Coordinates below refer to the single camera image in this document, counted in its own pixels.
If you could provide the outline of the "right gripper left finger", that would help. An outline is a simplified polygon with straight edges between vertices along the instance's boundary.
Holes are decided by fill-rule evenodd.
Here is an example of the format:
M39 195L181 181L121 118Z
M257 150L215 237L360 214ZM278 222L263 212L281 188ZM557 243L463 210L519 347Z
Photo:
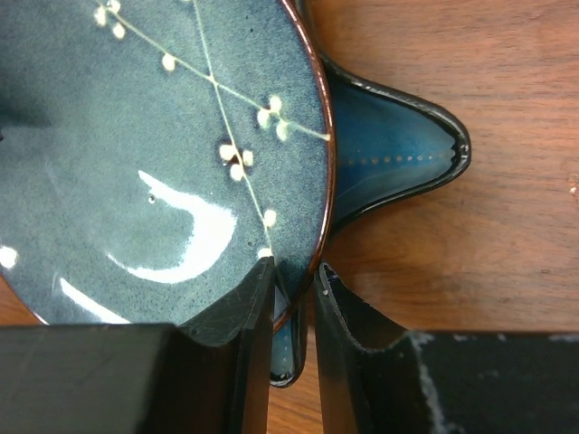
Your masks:
M1 330L4 433L263 433L275 266L184 323Z

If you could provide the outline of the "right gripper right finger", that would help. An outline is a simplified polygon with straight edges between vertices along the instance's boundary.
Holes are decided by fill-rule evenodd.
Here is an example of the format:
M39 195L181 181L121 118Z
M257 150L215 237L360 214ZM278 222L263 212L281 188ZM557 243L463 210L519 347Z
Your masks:
M575 333L406 329L322 264L318 379L327 433L575 433Z

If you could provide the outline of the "dark blue branch plate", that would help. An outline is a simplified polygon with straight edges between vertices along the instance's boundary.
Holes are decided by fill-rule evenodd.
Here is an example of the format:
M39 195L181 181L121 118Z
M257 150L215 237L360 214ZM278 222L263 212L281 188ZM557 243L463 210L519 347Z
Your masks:
M1 271L42 322L182 324L327 234L335 145L288 1L4 1Z

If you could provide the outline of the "dark teal bottom dish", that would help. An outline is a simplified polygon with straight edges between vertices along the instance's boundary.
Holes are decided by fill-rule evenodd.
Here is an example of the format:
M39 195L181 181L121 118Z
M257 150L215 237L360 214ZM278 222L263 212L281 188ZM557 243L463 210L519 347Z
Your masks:
M304 2L264 6L280 84L256 120L276 146L277 192L262 218L277 267L271 384L285 388L305 363L304 297L327 237L454 180L471 152L467 129L445 108L336 64L314 39Z

